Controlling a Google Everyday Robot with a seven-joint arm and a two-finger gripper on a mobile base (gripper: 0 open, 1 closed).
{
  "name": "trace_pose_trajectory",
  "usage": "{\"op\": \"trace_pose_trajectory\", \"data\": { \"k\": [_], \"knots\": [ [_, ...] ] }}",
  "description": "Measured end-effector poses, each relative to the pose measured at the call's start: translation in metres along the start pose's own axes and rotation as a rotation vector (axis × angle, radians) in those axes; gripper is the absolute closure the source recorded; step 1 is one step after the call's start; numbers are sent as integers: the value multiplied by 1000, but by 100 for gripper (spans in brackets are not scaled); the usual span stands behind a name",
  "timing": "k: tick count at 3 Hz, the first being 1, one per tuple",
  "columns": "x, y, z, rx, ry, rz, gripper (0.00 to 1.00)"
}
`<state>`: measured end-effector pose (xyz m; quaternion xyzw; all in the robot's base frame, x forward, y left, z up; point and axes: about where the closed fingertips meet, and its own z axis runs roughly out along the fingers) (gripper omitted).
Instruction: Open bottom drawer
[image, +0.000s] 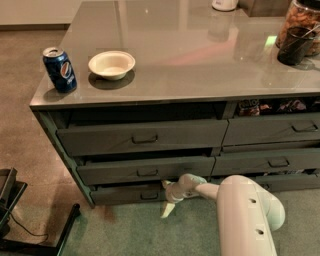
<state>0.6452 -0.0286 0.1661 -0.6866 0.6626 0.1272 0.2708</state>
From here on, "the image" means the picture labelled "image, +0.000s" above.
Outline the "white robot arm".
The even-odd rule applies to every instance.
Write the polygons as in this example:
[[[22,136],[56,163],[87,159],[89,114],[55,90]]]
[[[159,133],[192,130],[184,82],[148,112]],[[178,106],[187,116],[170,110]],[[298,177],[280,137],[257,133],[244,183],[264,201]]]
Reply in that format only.
[[[277,256],[272,232],[285,221],[281,201],[250,178],[232,175],[212,184],[193,174],[164,180],[166,218],[186,198],[201,196],[216,203],[221,256]]]

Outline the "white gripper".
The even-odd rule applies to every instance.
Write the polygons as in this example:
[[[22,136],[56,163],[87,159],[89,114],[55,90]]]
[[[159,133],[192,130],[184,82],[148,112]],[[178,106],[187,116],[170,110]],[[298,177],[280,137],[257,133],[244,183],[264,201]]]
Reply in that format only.
[[[178,183],[172,183],[169,180],[162,180],[161,183],[163,188],[165,189],[165,195],[168,202],[163,203],[160,217],[167,218],[175,208],[174,203],[181,202],[184,197]]]

